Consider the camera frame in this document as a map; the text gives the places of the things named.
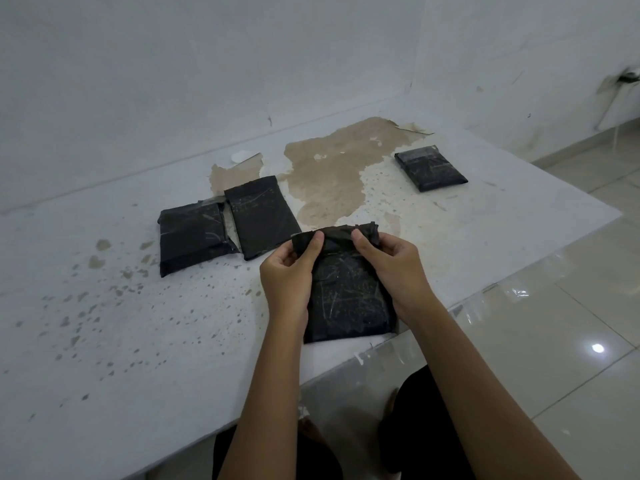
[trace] tiled floor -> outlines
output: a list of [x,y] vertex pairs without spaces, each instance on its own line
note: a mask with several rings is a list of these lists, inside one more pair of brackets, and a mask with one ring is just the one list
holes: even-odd
[[[624,217],[451,313],[508,391],[581,478],[640,478],[640,132],[548,172]],[[410,333],[302,387],[301,403],[346,479],[385,478],[375,431],[389,393],[424,364]],[[212,440],[156,480],[210,476]]]

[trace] person's hand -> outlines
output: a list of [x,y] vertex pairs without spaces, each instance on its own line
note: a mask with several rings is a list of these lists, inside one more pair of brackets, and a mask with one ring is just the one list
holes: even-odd
[[285,242],[260,265],[260,282],[269,305],[269,321],[285,326],[307,326],[307,304],[311,295],[311,270],[322,250],[324,234],[316,232],[302,256]]
[[358,229],[351,233],[351,238],[389,291],[398,318],[410,328],[425,312],[440,303],[431,291],[414,244],[381,232],[382,250],[379,250]]

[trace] person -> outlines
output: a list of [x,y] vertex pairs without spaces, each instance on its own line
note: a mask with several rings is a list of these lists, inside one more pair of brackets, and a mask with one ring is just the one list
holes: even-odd
[[[351,237],[428,363],[404,382],[380,423],[385,468],[404,480],[577,479],[434,295],[416,246],[386,233],[381,249],[358,230]],[[298,427],[300,352],[323,241],[316,232],[300,257],[286,242],[260,266],[269,324],[237,427],[216,439],[213,478],[342,478],[328,447]]]

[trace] baseboard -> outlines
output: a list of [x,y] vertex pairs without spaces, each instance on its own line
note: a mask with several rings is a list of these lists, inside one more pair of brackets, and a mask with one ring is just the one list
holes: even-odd
[[[618,130],[618,135],[620,136],[631,131],[636,131],[638,129],[640,129],[640,118],[636,118],[635,120],[627,121],[626,123],[621,124]],[[562,150],[558,150],[557,152],[551,153],[544,157],[540,157],[537,160],[533,160],[531,164],[541,169],[549,168],[556,163],[560,163],[561,161],[576,156],[578,153],[586,152],[587,150],[595,148],[596,146],[599,146],[601,144],[611,143],[613,141],[614,132],[615,128],[610,128],[593,136],[589,136],[587,139],[583,139],[581,141],[578,141],[577,143],[570,144]]]

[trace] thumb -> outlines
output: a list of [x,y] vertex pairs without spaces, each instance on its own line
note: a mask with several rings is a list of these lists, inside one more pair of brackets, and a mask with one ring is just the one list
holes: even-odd
[[320,231],[316,231],[313,238],[311,238],[311,242],[307,246],[305,252],[302,253],[302,256],[298,258],[296,262],[300,263],[300,265],[306,267],[311,271],[314,263],[316,262],[316,258],[320,251],[322,251],[322,245],[324,243],[324,234]]
[[375,249],[373,244],[364,237],[359,229],[354,229],[352,231],[351,239],[353,240],[353,245],[356,246],[358,252],[362,254],[364,259],[369,261],[373,267],[377,268],[382,264],[382,259],[384,259],[386,254],[379,249]]

